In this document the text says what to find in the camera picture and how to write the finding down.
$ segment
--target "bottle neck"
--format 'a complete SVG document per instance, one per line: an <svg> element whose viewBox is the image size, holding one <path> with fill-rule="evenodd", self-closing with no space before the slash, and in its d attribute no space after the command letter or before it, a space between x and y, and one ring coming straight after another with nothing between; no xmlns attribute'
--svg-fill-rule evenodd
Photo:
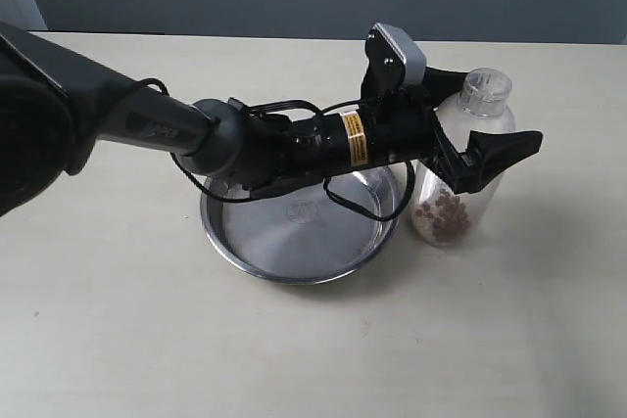
<svg viewBox="0 0 627 418"><path fill-rule="evenodd" d="M496 117L507 108L511 80L494 69L477 69L470 72L463 83L458 106L467 113L482 117Z"/></svg>

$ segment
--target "robotic arm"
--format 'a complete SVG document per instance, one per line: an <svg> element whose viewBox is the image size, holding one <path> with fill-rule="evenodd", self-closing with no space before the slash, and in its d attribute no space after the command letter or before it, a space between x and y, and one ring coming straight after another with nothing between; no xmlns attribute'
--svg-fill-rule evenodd
<svg viewBox="0 0 627 418"><path fill-rule="evenodd" d="M538 131L471 132L459 153L434 109L460 91L465 73L429 68L404 31L382 23L370 31L365 53L368 67L354 102L327 110L301 100L250 107L208 99L188 106L157 79L134 81L0 23L0 216L61 172L79 173L98 139L170 152L190 178L241 185L250 193L245 201L323 183L332 200L357 211L328 189L330 178L405 162L410 196L410 161L418 159L454 192L472 193L539 151ZM357 108L331 113L349 105ZM280 113L291 109L313 116L292 121Z"/></svg>

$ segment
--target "metal bowl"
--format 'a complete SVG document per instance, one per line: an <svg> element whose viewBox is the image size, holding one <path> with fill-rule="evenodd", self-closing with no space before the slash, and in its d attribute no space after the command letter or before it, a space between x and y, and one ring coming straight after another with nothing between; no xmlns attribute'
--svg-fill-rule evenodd
<svg viewBox="0 0 627 418"><path fill-rule="evenodd" d="M208 178L205 187L228 198L246 194ZM388 214L401 198L387 167L333 178L330 188L375 214ZM283 284L318 284L364 266L390 239L398 218L377 222L331 202L321 185L279 198L223 204L201 198L203 225L228 261L253 276Z"/></svg>

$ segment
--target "table surface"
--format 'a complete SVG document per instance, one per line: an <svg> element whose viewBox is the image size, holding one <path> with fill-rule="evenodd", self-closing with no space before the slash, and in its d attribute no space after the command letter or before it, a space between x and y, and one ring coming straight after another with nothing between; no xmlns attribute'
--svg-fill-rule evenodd
<svg viewBox="0 0 627 418"><path fill-rule="evenodd" d="M355 98L362 42L45 33L187 103ZM421 43L514 83L541 153L466 247L403 218L365 269L281 287L224 261L169 156L99 143L0 219L0 416L627 416L627 47Z"/></svg>

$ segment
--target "clear plastic bottle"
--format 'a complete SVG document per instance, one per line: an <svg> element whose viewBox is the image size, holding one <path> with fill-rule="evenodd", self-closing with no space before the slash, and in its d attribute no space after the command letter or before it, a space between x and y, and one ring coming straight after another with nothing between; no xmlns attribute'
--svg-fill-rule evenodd
<svg viewBox="0 0 627 418"><path fill-rule="evenodd" d="M493 69L473 70L460 93L446 99L436 111L447 136L459 152L465 151L471 130L493 134L513 132L513 114L507 105L511 80ZM478 225L503 175L481 192L454 195L449 186L418 164L411 222L417 233L438 247L468 236Z"/></svg>

